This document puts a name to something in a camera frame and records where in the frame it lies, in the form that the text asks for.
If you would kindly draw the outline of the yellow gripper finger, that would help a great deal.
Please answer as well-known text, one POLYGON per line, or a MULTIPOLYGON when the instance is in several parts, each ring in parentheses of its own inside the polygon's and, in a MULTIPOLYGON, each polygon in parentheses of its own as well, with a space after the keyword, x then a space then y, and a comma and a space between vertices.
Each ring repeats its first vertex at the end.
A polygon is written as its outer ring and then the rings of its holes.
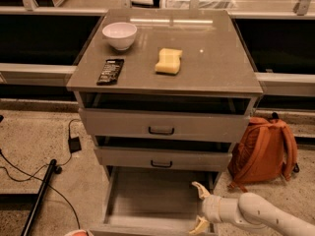
POLYGON ((192 185, 197 188, 198 196, 201 200, 204 200, 211 195, 210 192, 199 182, 194 181, 192 185))
POLYGON ((205 216, 197 216, 195 227, 189 231, 190 235, 198 235, 203 233, 210 225, 205 216))

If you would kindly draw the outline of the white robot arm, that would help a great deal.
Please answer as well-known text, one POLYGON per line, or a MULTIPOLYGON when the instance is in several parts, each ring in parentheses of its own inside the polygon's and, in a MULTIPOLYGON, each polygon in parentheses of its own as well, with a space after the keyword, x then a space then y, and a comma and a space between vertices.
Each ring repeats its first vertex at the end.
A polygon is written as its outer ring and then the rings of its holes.
POLYGON ((203 233, 211 223, 230 223, 252 233, 263 234, 268 228, 283 236, 315 236, 315 225, 293 216, 253 193, 238 199, 212 195, 202 184, 192 183, 202 200, 202 213, 196 217, 190 235, 203 233))

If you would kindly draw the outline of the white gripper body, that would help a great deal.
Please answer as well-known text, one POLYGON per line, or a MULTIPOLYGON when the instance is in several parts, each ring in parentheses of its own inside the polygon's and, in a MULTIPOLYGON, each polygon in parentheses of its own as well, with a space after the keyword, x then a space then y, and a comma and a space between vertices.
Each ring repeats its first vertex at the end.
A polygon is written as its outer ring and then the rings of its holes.
POLYGON ((220 217, 221 197, 209 195, 202 202, 202 212, 208 221, 212 223, 221 223, 220 217))

